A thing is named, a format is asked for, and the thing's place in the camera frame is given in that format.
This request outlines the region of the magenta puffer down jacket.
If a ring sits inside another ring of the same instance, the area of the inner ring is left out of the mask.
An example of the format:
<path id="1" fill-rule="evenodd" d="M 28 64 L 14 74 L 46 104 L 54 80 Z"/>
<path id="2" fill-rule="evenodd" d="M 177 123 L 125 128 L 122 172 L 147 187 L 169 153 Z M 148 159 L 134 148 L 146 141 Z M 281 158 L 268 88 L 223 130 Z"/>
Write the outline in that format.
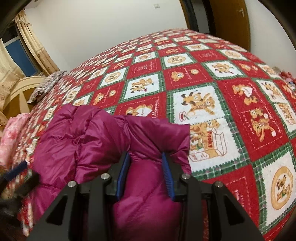
<path id="1" fill-rule="evenodd" d="M 181 205 L 168 196 L 162 153 L 190 173 L 189 144 L 188 124 L 67 104 L 54 115 L 33 154 L 33 170 L 40 175 L 30 194 L 33 220 L 42 217 L 68 182 L 93 180 L 127 151 L 131 164 L 125 193 L 113 207 L 115 239 L 177 240 Z"/>

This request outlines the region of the clothes pile on floor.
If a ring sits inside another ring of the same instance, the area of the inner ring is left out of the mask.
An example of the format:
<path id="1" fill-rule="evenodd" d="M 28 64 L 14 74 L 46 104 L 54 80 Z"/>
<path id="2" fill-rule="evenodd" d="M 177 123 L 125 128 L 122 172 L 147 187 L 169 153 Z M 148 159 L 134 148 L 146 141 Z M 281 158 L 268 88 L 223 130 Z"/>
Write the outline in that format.
<path id="1" fill-rule="evenodd" d="M 293 91 L 295 91 L 295 77 L 290 72 L 280 70 L 278 67 L 273 67 L 272 70 L 279 75 Z"/>

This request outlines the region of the pink floral quilt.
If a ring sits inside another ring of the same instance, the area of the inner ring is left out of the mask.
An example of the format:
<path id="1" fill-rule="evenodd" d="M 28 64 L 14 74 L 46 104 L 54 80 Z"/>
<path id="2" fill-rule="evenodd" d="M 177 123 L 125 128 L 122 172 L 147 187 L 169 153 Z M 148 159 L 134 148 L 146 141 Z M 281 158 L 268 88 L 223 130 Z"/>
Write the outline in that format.
<path id="1" fill-rule="evenodd" d="M 1 168 L 10 169 L 13 152 L 16 149 L 16 144 L 23 127 L 30 117 L 29 113 L 20 113 L 16 117 L 10 118 L 4 134 L 1 137 Z"/>

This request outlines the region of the cream wooden headboard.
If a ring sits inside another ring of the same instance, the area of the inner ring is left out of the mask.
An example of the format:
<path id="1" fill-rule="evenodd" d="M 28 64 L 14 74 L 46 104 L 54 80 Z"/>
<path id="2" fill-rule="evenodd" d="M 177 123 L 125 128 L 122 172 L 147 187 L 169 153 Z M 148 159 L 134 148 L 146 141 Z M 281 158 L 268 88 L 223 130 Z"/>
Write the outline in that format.
<path id="1" fill-rule="evenodd" d="M 46 77 L 43 76 L 31 76 L 19 80 L 4 103 L 3 112 L 1 113 L 4 118 L 8 120 L 20 113 L 30 113 L 34 105 L 28 104 L 27 101 L 45 79 Z"/>

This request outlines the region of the beige curtain left panel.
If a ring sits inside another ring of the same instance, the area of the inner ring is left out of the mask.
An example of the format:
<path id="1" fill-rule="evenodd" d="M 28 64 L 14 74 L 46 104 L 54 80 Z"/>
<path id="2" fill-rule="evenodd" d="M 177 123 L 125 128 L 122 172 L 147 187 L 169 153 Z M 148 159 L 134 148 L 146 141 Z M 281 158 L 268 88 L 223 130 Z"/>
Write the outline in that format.
<path id="1" fill-rule="evenodd" d="M 11 90 L 20 79 L 25 78 L 25 74 L 8 53 L 2 39 L 0 48 L 0 95 L 1 111 L 3 111 L 5 101 L 11 94 Z"/>

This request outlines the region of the beige curtain panel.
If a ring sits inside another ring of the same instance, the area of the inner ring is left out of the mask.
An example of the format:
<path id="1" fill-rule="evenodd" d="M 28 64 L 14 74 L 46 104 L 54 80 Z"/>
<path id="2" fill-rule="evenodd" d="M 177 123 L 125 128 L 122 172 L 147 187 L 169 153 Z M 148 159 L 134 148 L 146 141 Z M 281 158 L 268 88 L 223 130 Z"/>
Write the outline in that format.
<path id="1" fill-rule="evenodd" d="M 32 25 L 30 24 L 25 11 L 22 9 L 15 17 L 16 26 L 27 45 L 30 53 L 41 67 L 42 71 L 47 75 L 59 71 L 60 69 L 49 56 L 43 44 L 35 35 Z"/>
<path id="2" fill-rule="evenodd" d="M 0 48 L 0 95 L 1 111 L 3 111 L 5 101 L 11 94 L 11 90 L 20 79 L 25 78 L 25 74 L 8 53 L 2 39 Z"/>

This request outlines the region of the striped grey pillow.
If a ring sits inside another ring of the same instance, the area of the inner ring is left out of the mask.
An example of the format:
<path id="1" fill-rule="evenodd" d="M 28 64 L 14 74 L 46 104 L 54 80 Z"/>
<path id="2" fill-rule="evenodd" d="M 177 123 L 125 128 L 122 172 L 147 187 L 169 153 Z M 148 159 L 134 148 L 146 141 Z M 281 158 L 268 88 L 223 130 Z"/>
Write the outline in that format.
<path id="1" fill-rule="evenodd" d="M 34 90 L 31 94 L 28 104 L 33 102 L 40 102 L 47 93 L 54 87 L 54 85 L 63 77 L 65 70 L 60 70 L 52 73 Z"/>

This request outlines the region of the red patterned bear bedspread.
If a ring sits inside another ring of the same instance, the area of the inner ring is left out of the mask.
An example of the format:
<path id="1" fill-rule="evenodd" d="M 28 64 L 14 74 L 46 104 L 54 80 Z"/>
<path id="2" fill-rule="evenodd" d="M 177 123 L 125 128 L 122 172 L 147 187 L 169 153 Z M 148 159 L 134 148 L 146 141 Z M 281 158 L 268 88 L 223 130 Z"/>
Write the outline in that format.
<path id="1" fill-rule="evenodd" d="M 37 142 L 67 104 L 110 115 L 190 126 L 193 177 L 223 182 L 265 240 L 280 236 L 295 210 L 295 91 L 272 68 L 228 41 L 169 30 L 121 43 L 63 76 L 33 108 L 14 162 L 33 170 Z M 30 195 L 22 229 L 33 220 Z"/>

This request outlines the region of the beige curtain right panel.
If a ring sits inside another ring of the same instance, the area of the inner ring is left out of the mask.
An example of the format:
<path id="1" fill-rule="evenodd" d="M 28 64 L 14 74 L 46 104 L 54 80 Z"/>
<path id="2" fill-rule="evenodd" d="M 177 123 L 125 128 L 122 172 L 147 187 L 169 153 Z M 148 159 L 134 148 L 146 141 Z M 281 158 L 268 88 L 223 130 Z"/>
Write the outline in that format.
<path id="1" fill-rule="evenodd" d="M 27 45 L 30 53 L 41 67 L 42 71 L 47 75 L 59 71 L 60 69 L 49 56 L 43 44 L 35 35 L 32 25 L 30 24 L 25 11 L 22 9 L 15 17 L 16 26 Z"/>

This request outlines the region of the blue window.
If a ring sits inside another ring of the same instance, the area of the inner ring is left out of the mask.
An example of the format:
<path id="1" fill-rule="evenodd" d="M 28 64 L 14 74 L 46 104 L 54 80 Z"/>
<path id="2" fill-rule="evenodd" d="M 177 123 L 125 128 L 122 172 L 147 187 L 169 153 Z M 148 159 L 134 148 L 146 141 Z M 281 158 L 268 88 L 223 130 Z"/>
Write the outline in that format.
<path id="1" fill-rule="evenodd" d="M 9 25 L 2 39 L 8 53 L 27 77 L 37 76 L 42 72 L 15 23 Z"/>

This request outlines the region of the brown wooden door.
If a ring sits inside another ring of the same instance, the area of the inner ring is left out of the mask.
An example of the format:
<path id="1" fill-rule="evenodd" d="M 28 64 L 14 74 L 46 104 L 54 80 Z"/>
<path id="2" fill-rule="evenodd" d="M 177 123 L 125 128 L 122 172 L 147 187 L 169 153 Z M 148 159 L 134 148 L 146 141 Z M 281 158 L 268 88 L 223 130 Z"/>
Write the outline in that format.
<path id="1" fill-rule="evenodd" d="M 250 25 L 244 0 L 216 0 L 210 1 L 216 36 L 250 50 Z M 244 9 L 245 17 L 237 12 Z"/>

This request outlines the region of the dark brown door frame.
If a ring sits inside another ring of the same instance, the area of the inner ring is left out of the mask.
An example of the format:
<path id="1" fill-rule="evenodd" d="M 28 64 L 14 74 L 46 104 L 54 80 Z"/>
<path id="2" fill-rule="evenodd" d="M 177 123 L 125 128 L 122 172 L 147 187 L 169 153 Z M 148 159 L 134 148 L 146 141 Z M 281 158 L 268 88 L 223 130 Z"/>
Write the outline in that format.
<path id="1" fill-rule="evenodd" d="M 189 30 L 216 34 L 210 1 L 180 1 L 180 4 Z"/>

